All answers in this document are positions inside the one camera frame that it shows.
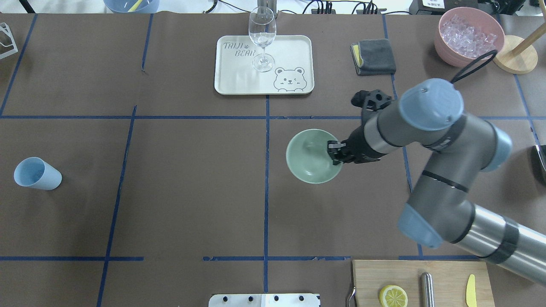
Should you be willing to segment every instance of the lemon slice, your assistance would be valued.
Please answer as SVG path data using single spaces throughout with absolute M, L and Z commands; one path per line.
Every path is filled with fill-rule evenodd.
M 379 293 L 379 302 L 382 307 L 406 307 L 408 295 L 399 286 L 384 286 Z

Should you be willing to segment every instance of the green bowl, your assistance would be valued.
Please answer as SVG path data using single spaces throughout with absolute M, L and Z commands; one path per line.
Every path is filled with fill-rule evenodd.
M 286 164 L 299 180 L 308 184 L 323 184 L 334 178 L 343 163 L 334 165 L 328 155 L 328 141 L 337 140 L 331 133 L 308 129 L 296 134 L 286 148 Z

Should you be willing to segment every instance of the wooden stand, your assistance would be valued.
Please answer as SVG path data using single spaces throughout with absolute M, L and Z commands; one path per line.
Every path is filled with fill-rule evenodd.
M 542 14 L 546 19 L 544 0 L 540 1 Z M 530 73 L 538 63 L 538 54 L 532 46 L 539 37 L 546 33 L 546 22 L 526 39 L 514 35 L 505 36 L 505 45 L 493 59 L 500 68 L 513 74 Z

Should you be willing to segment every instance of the blue container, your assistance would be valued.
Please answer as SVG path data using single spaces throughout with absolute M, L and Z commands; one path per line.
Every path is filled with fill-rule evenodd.
M 104 0 L 104 4 L 114 13 L 143 13 L 153 14 L 157 13 L 159 7 L 159 0 L 143 0 L 138 9 L 132 12 L 128 10 L 137 2 L 137 0 Z

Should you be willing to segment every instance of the folded gray cloth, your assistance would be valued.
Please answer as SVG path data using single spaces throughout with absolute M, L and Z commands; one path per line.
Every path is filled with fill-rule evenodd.
M 358 75 L 385 75 L 396 72 L 393 49 L 388 39 L 361 40 L 351 45 L 351 53 Z

